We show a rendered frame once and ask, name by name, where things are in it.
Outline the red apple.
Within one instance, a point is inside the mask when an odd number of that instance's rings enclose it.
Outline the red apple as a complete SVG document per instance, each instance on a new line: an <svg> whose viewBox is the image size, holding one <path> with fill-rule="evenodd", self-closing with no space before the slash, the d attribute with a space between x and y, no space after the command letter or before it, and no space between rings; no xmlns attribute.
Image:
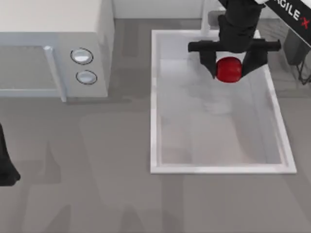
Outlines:
<svg viewBox="0 0 311 233"><path fill-rule="evenodd" d="M242 77L242 63L236 57L224 57L216 63L216 78L224 83L236 83Z"/></svg>

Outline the white tap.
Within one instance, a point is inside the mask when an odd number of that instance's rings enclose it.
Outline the white tap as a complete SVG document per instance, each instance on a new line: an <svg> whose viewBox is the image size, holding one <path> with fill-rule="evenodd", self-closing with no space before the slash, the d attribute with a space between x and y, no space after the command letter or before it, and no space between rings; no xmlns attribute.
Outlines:
<svg viewBox="0 0 311 233"><path fill-rule="evenodd" d="M225 14L225 10L213 10L203 14L201 35L207 36L210 30L219 29L218 17Z"/></svg>

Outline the white sink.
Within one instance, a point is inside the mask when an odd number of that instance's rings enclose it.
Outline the white sink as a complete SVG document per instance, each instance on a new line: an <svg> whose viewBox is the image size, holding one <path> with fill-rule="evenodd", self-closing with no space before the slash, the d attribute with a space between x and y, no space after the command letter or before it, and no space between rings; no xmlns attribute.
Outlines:
<svg viewBox="0 0 311 233"><path fill-rule="evenodd" d="M199 30L153 30L150 172L295 174L268 66L237 83L213 79L188 52Z"/></svg>

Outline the small round microwave knob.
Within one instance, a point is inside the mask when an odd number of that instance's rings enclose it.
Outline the small round microwave knob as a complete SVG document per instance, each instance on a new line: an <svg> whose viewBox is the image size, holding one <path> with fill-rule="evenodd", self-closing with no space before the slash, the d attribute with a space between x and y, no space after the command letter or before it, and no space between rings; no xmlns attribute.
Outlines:
<svg viewBox="0 0 311 233"><path fill-rule="evenodd" d="M75 75L76 80L84 85L92 85L97 82L97 75L91 70L79 71Z"/></svg>

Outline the large round microwave knob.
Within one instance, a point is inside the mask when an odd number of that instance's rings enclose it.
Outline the large round microwave knob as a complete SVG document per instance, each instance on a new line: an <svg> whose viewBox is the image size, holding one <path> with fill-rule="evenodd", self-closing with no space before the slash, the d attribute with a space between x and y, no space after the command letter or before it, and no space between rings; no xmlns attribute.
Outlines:
<svg viewBox="0 0 311 233"><path fill-rule="evenodd" d="M79 65L90 64L94 59L92 52L85 48L78 48L78 49L72 50L70 52L70 57L73 62Z"/></svg>

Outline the pale microwave oven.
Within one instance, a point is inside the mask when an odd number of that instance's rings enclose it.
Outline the pale microwave oven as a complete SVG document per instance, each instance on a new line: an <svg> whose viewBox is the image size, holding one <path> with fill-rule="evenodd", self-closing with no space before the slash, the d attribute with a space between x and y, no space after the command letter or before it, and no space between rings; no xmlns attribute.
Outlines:
<svg viewBox="0 0 311 233"><path fill-rule="evenodd" d="M51 46L71 98L108 95L114 45L112 0L0 0L0 46ZM92 52L90 64L72 61L70 52ZM75 75L91 70L98 80L79 83Z"/></svg>

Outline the microwave glass door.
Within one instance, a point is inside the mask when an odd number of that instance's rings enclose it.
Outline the microwave glass door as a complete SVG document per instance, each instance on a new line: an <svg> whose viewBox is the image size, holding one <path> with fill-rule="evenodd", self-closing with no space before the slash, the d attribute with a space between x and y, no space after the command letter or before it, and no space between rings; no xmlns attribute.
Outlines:
<svg viewBox="0 0 311 233"><path fill-rule="evenodd" d="M0 98L60 98L43 47L0 46Z"/></svg>

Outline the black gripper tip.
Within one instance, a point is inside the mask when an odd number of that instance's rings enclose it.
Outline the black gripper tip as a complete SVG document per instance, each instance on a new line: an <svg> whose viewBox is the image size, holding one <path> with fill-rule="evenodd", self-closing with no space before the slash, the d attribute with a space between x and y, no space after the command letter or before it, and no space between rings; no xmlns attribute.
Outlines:
<svg viewBox="0 0 311 233"><path fill-rule="evenodd" d="M10 159L3 127L0 124L0 187L14 186L20 178L20 173Z"/></svg>

